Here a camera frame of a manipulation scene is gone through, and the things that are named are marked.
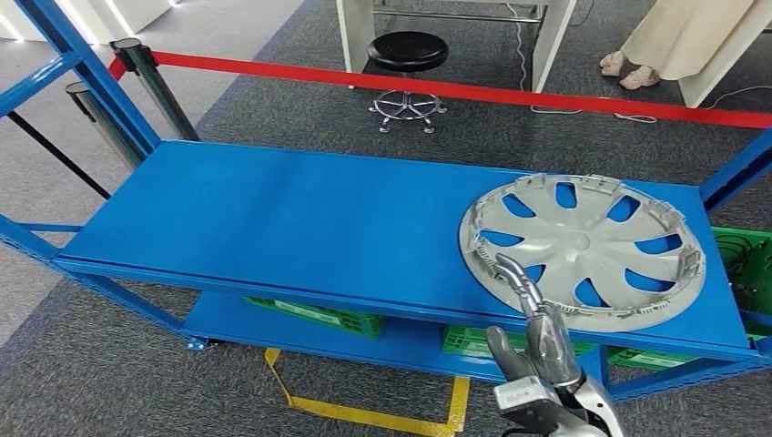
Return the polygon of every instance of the person's foot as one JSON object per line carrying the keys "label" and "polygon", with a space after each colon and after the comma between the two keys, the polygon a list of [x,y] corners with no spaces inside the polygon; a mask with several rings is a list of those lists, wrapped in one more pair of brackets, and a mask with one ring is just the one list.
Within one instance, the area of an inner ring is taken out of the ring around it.
{"label": "person's foot", "polygon": [[619,85],[629,90],[638,89],[641,86],[651,86],[659,83],[659,75],[650,66],[641,66],[633,73],[619,81]]}
{"label": "person's foot", "polygon": [[599,66],[601,67],[601,74],[603,76],[619,77],[619,72],[622,71],[622,66],[624,64],[625,55],[617,50],[601,59]]}

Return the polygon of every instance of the black rod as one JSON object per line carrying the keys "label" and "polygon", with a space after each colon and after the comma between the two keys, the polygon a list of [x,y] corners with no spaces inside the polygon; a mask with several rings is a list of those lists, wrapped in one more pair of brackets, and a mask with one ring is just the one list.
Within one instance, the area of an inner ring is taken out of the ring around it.
{"label": "black rod", "polygon": [[82,168],[78,167],[77,164],[73,162],[72,159],[68,158],[67,155],[65,155],[61,150],[59,150],[59,148],[56,147],[54,143],[48,141],[48,138],[44,137],[43,134],[37,131],[37,129],[27,123],[27,121],[22,116],[18,115],[16,111],[9,112],[8,118],[16,123],[17,126],[21,127],[22,130],[27,133],[27,135],[32,137],[32,139],[37,141],[37,144],[43,146],[43,148],[48,150],[51,155],[54,155],[54,157],[58,159],[59,162],[64,164],[67,168],[70,169],[70,171],[75,173],[81,180],[86,182],[88,186],[94,189],[94,191],[99,193],[99,196],[102,196],[105,198],[105,200],[110,198],[110,193],[108,193],[104,188],[102,188],[102,186],[93,180],[85,171],[83,171]]}

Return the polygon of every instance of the green basket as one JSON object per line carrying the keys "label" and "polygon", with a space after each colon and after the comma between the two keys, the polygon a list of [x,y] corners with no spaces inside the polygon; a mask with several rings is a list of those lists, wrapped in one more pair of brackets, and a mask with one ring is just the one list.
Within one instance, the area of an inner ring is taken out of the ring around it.
{"label": "green basket", "polygon": [[[716,243],[732,283],[737,306],[772,314],[772,233],[713,228]],[[772,328],[746,323],[754,335],[772,335]]]}
{"label": "green basket", "polygon": [[755,248],[772,241],[772,233],[758,230],[713,228],[713,235],[730,276],[736,276],[747,268]]}
{"label": "green basket", "polygon": [[371,339],[377,339],[381,334],[384,317],[375,314],[365,314],[348,310],[333,310],[330,308],[288,303],[282,300],[244,296],[244,300],[254,305],[280,311],[306,320],[316,321],[339,330],[360,334]]}
{"label": "green basket", "polygon": [[[713,228],[718,251],[732,282],[737,306],[772,314],[772,275],[767,271],[772,258],[772,233],[756,230]],[[772,334],[770,328],[746,324],[748,337],[760,340]],[[608,362],[651,371],[670,369],[694,361],[695,357],[676,353],[612,348]]]}
{"label": "green basket", "polygon": [[638,369],[648,369],[650,371],[661,371],[671,367],[680,366],[690,361],[696,360],[695,357],[688,355],[678,355],[676,353],[663,353],[651,351],[639,351],[636,349],[617,349],[609,351],[608,362],[617,366],[636,367]]}
{"label": "green basket", "polygon": [[[522,334],[507,332],[509,342],[516,351],[525,349],[526,340]],[[575,342],[576,355],[581,355],[594,347],[591,343]],[[442,336],[442,350],[447,353],[467,355],[470,357],[491,357],[488,342],[485,339],[485,330],[480,328],[467,328],[458,325],[445,325]]]}

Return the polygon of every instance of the robotic hand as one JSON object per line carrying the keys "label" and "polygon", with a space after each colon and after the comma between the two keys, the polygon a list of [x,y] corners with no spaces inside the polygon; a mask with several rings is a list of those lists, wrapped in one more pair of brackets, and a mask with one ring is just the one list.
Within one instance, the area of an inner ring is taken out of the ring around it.
{"label": "robotic hand", "polygon": [[496,256],[495,272],[509,282],[527,322],[525,352],[515,352],[501,328],[488,328],[491,353],[508,382],[493,389],[501,414],[523,426],[504,435],[624,437],[611,396],[576,364],[563,318],[545,302],[523,266]]}

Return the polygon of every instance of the stanchion post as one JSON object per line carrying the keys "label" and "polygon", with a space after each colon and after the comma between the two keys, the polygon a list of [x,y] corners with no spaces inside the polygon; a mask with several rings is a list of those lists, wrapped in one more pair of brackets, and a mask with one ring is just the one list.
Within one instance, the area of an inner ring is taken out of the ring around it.
{"label": "stanchion post", "polygon": [[174,98],[163,76],[158,72],[158,63],[150,48],[143,46],[136,38],[124,38],[110,43],[116,56],[124,63],[126,70],[139,77],[139,81],[161,109],[168,123],[182,139],[200,141],[196,129]]}
{"label": "stanchion post", "polygon": [[68,85],[65,91],[72,97],[76,106],[105,141],[116,151],[126,167],[133,170],[145,159],[145,154],[126,135],[126,132],[110,116],[105,107],[97,100],[83,82]]}

